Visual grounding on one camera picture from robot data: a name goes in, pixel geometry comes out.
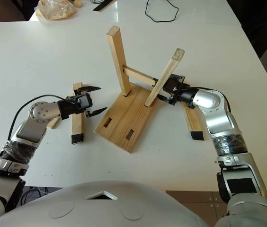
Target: white table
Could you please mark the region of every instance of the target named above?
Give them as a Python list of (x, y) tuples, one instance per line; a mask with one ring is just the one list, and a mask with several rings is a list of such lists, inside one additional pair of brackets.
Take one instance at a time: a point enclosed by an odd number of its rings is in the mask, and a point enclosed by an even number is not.
[[(145, 16), (147, 0), (117, 0), (101, 12), (92, 11), (97, 5), (89, 0), (82, 0), (83, 7), (77, 8), (72, 21), (100, 22), (152, 22)], [(179, 8), (173, 24), (202, 23), (239, 25), (237, 17), (226, 0), (171, 0)], [(150, 0), (147, 13), (156, 20), (173, 19), (176, 9), (166, 0)], [(30, 21), (38, 21), (34, 13)]]
[[(91, 93), (93, 109), (111, 106), (120, 92), (106, 40), (112, 25), (121, 27), (128, 66), (153, 77), (159, 77), (177, 47), (186, 51), (175, 73), (226, 94), (267, 185), (267, 74), (239, 26), (0, 23), (0, 149), (15, 112), (35, 96), (66, 96), (73, 83), (82, 81), (102, 88)], [(27, 116), (28, 108), (16, 125)], [(82, 144), (71, 144), (70, 120), (49, 130), (30, 162), (27, 185), (130, 180), (165, 190), (218, 189), (212, 142), (191, 139), (180, 105), (158, 103), (133, 154), (93, 133), (101, 117), (86, 120)]]

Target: wire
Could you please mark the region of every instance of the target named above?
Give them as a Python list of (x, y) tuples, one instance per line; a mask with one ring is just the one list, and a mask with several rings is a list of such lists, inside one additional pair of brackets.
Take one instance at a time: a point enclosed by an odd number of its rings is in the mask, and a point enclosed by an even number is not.
[[(210, 89), (210, 88), (205, 88), (205, 87), (190, 87), (189, 89), (203, 89), (203, 90), (208, 90), (208, 91), (214, 91), (214, 89)], [(230, 104), (228, 102), (228, 99), (226, 97), (226, 95), (224, 95), (222, 92), (220, 92), (224, 97), (225, 97), (225, 100), (227, 102), (227, 108), (228, 108), (228, 111), (231, 113), (231, 108), (230, 108)]]
[(50, 192), (48, 192), (48, 189), (46, 188), (46, 187), (44, 187), (44, 190), (45, 191), (42, 191), (39, 187), (37, 187), (38, 188), (38, 190), (40, 191), (40, 192), (42, 192), (42, 193), (44, 193), (45, 195), (47, 195), (47, 194), (49, 194)]
[(39, 198), (41, 198), (41, 193), (38, 189), (29, 189), (29, 191), (25, 192), (22, 196), (21, 196), (21, 200), (20, 200), (20, 204), (21, 205), (24, 205), (26, 204), (26, 201), (27, 201), (27, 195), (30, 193), (30, 192), (39, 192)]
[(17, 113), (16, 113), (16, 115), (15, 115), (15, 117), (14, 117), (14, 120), (12, 121), (12, 124), (11, 124), (11, 126), (10, 126), (9, 136), (7, 137), (7, 140), (10, 140), (11, 133), (12, 133), (12, 130), (13, 130), (13, 128), (14, 128), (16, 119), (17, 119), (19, 113), (21, 112), (21, 110), (22, 110), (25, 106), (27, 106), (28, 104), (30, 104), (31, 102), (33, 102), (33, 101), (35, 101), (35, 100), (37, 100), (37, 99), (39, 99), (39, 98), (47, 97), (47, 96), (56, 97), (56, 98), (58, 98), (58, 99), (60, 99), (60, 100), (63, 100), (63, 101), (72, 103), (72, 102), (66, 100), (65, 98), (61, 98), (61, 97), (59, 97), (59, 96), (55, 96), (55, 95), (42, 95), (42, 96), (38, 96), (38, 97), (36, 97), (36, 98), (33, 98), (32, 100), (28, 101), (28, 102), (25, 103), (23, 106), (21, 106), (20, 109), (17, 111)]
[(176, 14), (175, 14), (175, 17), (172, 19), (172, 20), (154, 20), (151, 16), (149, 16), (148, 14), (147, 14), (147, 8), (148, 8), (148, 2), (149, 2), (150, 0), (147, 0), (147, 2), (146, 2), (146, 9), (145, 9), (145, 15), (146, 16), (148, 16), (150, 19), (152, 19), (152, 21), (153, 22), (156, 22), (156, 23), (160, 23), (160, 22), (172, 22), (172, 21), (174, 21), (175, 19), (176, 19), (176, 17), (177, 17), (177, 14), (178, 14), (178, 12), (179, 12), (179, 8), (178, 7), (176, 7), (176, 6), (174, 6), (169, 0), (166, 0), (173, 8), (176, 8), (177, 9), (177, 12), (176, 12)]
[(99, 1), (96, 1), (96, 0), (90, 0), (91, 3), (94, 3), (94, 4), (100, 4), (102, 2), (104, 2), (104, 0), (99, 0)]

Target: rectangular slot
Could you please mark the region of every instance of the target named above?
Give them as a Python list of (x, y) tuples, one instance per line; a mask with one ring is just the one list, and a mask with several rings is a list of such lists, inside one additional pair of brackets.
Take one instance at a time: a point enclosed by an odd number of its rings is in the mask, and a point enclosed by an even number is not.
[(127, 140), (130, 140), (130, 138), (131, 138), (131, 136), (133, 135), (133, 133), (134, 133), (134, 130), (130, 129), (129, 133), (128, 133), (127, 136), (126, 136), (126, 139), (127, 139)]
[(104, 123), (103, 126), (104, 126), (105, 128), (107, 128), (108, 125), (109, 125), (109, 123), (111, 122), (111, 120), (112, 120), (112, 119), (111, 119), (110, 117), (108, 117), (108, 119), (105, 121), (105, 123)]

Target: wooden stick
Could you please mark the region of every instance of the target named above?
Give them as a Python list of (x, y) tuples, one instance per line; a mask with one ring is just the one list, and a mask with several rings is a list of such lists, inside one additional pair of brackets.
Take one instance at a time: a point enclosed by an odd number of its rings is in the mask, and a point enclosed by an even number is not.
[(174, 55), (168, 62), (166, 68), (164, 69), (163, 73), (161, 74), (158, 82), (156, 83), (156, 86), (154, 86), (153, 90), (151, 91), (150, 95), (148, 96), (145, 106), (149, 107), (154, 99), (157, 97), (158, 93), (172, 74), (172, 72), (175, 70), (179, 62), (182, 60), (184, 55), (184, 50), (182, 49), (176, 49)]
[(122, 94), (124, 96), (127, 96), (128, 93), (131, 91), (131, 88), (129, 83), (129, 77), (123, 72), (123, 66), (126, 66), (126, 60), (120, 28), (117, 26), (112, 26), (106, 36), (109, 43), (111, 55), (114, 60)]
[(47, 128), (48, 129), (55, 129), (57, 124), (61, 121), (61, 117), (55, 117), (53, 118), (48, 124)]
[(186, 106), (185, 103), (182, 102), (187, 126), (189, 127), (190, 130), (190, 135), (193, 140), (204, 140), (203, 137), (203, 131), (202, 127), (200, 125), (198, 115), (196, 113), (196, 108), (191, 109)]
[(135, 79), (138, 79), (138, 80), (144, 82), (145, 84), (149, 84), (152, 86), (154, 86), (156, 84), (156, 80), (157, 80), (156, 78), (148, 76), (147, 74), (139, 72), (138, 70), (132, 69), (128, 66), (124, 66), (123, 69), (124, 69), (124, 73), (127, 76), (131, 76)]
[[(83, 87), (82, 83), (76, 83), (72, 86), (72, 95), (74, 90)], [(84, 141), (84, 113), (73, 114), (71, 121), (71, 143), (81, 143)]]

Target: wooden plank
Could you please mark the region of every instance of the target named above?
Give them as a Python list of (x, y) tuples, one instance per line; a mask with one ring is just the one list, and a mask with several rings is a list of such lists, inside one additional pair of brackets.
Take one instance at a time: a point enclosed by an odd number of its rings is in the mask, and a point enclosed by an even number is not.
[(131, 88), (129, 77), (123, 71), (123, 66), (126, 66), (126, 60), (120, 28), (117, 26), (112, 26), (112, 28), (107, 33), (107, 40), (109, 43), (111, 55), (114, 60), (116, 74), (119, 79), (122, 94), (124, 96), (127, 96), (131, 91)]
[(191, 109), (186, 106), (185, 103), (181, 103), (184, 110), (187, 126), (190, 130), (190, 135), (193, 140), (204, 140), (202, 127), (200, 125), (196, 108)]
[(147, 74), (139, 72), (138, 70), (132, 69), (128, 66), (124, 66), (123, 69), (124, 69), (124, 73), (127, 76), (131, 76), (151, 86), (154, 86), (156, 84), (157, 79), (154, 77), (148, 76)]
[[(74, 90), (83, 87), (82, 83), (76, 83), (72, 86), (72, 95)], [(73, 114), (71, 119), (71, 143), (81, 143), (84, 141), (84, 113)]]
[(156, 100), (150, 107), (144, 103), (150, 94), (131, 83), (132, 91), (127, 97), (121, 93), (106, 112), (95, 133), (131, 153), (154, 110)]
[(48, 129), (55, 129), (57, 124), (61, 121), (61, 117), (55, 117), (53, 118), (48, 124), (47, 128)]
[(158, 82), (156, 83), (156, 86), (154, 86), (153, 90), (151, 91), (149, 97), (147, 98), (145, 102), (145, 106), (150, 106), (154, 99), (157, 97), (160, 90), (163, 88), (164, 84), (166, 83), (167, 79), (170, 77), (172, 72), (175, 70), (179, 62), (182, 60), (184, 55), (184, 50), (182, 49), (176, 49), (174, 55), (168, 62), (166, 68), (164, 69), (163, 73), (161, 74)]

